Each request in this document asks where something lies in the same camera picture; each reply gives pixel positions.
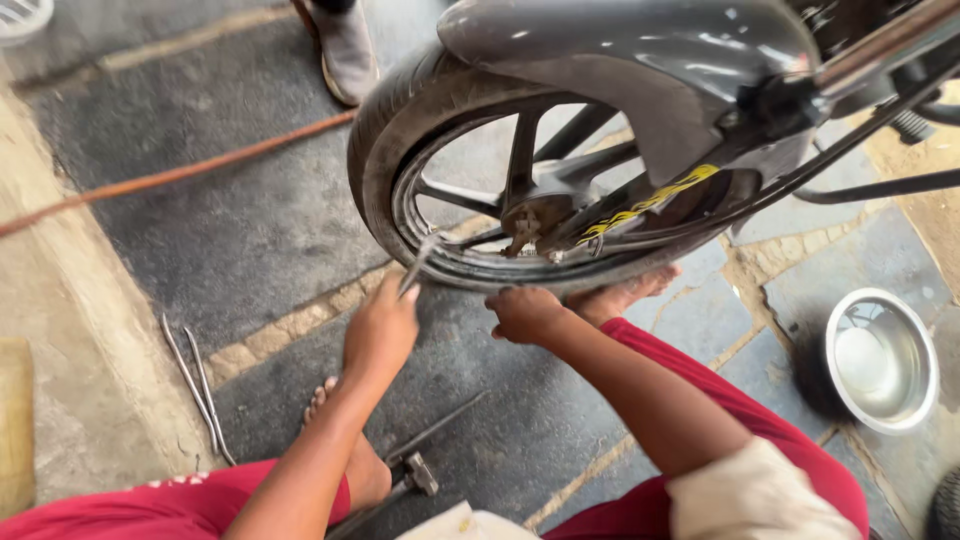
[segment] grey sneaker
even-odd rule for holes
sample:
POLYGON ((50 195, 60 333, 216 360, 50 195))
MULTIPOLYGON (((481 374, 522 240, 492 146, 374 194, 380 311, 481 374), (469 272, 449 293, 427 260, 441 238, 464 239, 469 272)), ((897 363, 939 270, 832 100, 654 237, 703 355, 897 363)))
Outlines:
POLYGON ((380 79, 360 3, 345 13, 317 12, 321 64, 330 93, 345 105, 360 105, 380 79))

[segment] red pants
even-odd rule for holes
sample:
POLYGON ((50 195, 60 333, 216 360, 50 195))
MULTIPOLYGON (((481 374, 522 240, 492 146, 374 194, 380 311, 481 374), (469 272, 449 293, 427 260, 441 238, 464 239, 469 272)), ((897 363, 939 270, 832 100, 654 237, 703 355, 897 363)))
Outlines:
MULTIPOLYGON (((867 504, 856 480, 806 435, 706 366, 624 319, 601 330, 689 380, 753 433, 777 445, 804 469, 817 493, 867 538, 867 504)), ((151 482, 127 491, 76 497, 28 510, 0 523, 0 539, 18 540, 209 540, 219 537, 275 460, 207 474, 151 482)), ((670 500, 666 478, 648 479, 621 499, 577 514, 543 535, 545 540, 667 538, 670 500)), ((340 481, 330 523, 349 511, 349 486, 340 481)))

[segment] motorcycle tire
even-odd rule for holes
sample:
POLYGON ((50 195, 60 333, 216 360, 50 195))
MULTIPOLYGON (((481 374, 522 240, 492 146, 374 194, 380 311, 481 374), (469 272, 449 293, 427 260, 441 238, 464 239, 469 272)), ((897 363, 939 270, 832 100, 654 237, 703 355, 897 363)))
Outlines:
MULTIPOLYGON (((471 111, 511 100, 560 94, 570 95, 554 87, 474 68, 444 50, 440 43, 427 46, 395 67, 365 100, 354 121, 348 146, 348 176, 353 199, 380 246, 405 266, 416 258, 418 246, 412 245, 397 229, 392 196, 405 163, 423 148, 425 141, 436 136, 439 127, 471 111)), ((491 271, 478 275, 469 265, 451 270, 433 264, 432 259, 424 264, 421 272, 437 282, 482 292, 524 283, 563 294, 623 281, 659 268, 720 233, 721 230, 700 232, 647 253, 601 257, 582 267, 558 268, 545 274, 491 271)))
POLYGON ((960 540, 960 468, 950 471, 933 496, 935 527, 931 538, 960 540))

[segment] mudguard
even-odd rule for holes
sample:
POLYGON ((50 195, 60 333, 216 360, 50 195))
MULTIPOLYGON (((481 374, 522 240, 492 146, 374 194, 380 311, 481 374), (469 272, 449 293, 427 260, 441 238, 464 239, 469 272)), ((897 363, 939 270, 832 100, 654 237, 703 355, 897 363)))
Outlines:
POLYGON ((720 142, 738 97, 820 59, 781 0, 462 0, 437 31, 478 68, 622 110, 655 184, 720 142))

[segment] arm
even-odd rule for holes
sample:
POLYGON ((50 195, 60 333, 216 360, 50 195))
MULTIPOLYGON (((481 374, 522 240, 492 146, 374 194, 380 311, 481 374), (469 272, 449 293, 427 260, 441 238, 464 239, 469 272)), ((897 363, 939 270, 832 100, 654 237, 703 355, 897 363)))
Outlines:
POLYGON ((399 281, 399 275, 388 275, 353 315, 338 390, 257 487, 224 538, 324 537, 350 451, 417 338, 414 307, 420 290, 415 286, 398 300, 399 281))
POLYGON ((550 292, 507 289, 487 307, 500 320, 494 337, 540 345, 569 364, 610 402, 666 475, 700 469, 750 442, 751 433, 706 394, 606 336, 550 292))

